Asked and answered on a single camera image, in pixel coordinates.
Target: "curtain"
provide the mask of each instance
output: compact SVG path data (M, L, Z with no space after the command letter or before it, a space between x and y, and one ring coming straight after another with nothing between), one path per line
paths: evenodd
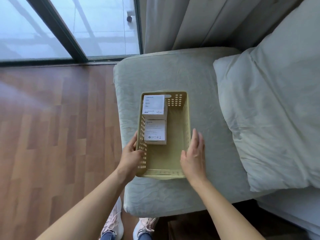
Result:
M146 0L144 53L257 45L303 0Z

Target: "wooden floor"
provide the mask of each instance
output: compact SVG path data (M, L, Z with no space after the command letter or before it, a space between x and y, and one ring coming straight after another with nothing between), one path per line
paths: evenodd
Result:
M118 165L113 67L0 69L1 240L34 240Z

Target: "plastic basket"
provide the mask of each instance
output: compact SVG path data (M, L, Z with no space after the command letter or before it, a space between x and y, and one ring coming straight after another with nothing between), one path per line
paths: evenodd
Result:
M166 95L168 105L167 144L150 145L144 141L145 118L142 115L144 95ZM138 177L159 180L184 178L180 166L182 150L187 150L191 140L188 94L184 91L144 92L140 99L136 149L145 153L138 166Z

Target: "sneaker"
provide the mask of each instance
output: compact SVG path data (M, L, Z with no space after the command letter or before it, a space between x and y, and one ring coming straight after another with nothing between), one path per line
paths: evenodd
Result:
M159 218L139 218L139 222L133 230L133 240L138 240L139 236L145 232L150 235L155 231L155 226Z
M120 197L114 205L106 224L101 231L101 237L106 231L113 231L115 233L115 240L120 240L123 236L124 228L121 221L122 203Z

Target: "white pillow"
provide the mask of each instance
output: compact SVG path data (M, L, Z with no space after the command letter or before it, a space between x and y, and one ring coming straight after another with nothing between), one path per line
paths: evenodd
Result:
M213 66L251 191L320 188L320 0L304 0L256 48Z

